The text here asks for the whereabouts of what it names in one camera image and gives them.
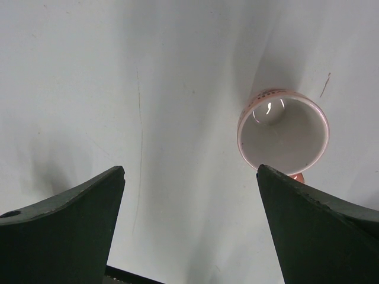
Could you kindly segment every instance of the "mug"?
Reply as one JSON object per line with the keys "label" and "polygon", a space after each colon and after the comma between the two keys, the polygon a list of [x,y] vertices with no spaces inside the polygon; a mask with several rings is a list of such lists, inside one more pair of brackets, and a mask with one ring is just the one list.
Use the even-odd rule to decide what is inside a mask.
{"label": "mug", "polygon": [[267,164],[304,183],[302,172],[322,156],[329,142],[323,111],[288,89],[265,89],[251,96],[237,128],[238,149],[255,170]]}

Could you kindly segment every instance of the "mug handle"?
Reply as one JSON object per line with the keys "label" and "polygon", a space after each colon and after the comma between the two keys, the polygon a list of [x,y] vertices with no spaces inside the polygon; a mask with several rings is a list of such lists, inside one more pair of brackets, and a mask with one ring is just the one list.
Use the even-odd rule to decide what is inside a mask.
{"label": "mug handle", "polygon": [[297,175],[290,176],[294,180],[297,180],[298,182],[305,183],[304,176],[302,173],[298,173]]}

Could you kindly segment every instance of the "white surface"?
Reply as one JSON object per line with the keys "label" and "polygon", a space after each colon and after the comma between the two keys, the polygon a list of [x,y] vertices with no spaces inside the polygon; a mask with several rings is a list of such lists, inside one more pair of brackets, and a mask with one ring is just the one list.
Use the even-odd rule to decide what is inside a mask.
{"label": "white surface", "polygon": [[252,85],[308,95],[331,137],[306,182],[379,208],[378,8],[1,0],[1,212],[121,164],[110,265],[168,284],[281,283],[239,112]]}

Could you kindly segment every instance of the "pink mug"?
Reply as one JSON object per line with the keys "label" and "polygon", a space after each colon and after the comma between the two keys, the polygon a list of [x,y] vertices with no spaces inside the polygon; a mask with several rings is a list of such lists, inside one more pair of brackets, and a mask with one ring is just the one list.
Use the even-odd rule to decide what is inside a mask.
{"label": "pink mug", "polygon": [[255,93],[238,121],[238,148],[252,168],[267,164],[303,183],[302,172],[321,158],[328,141],[323,111],[288,89]]}

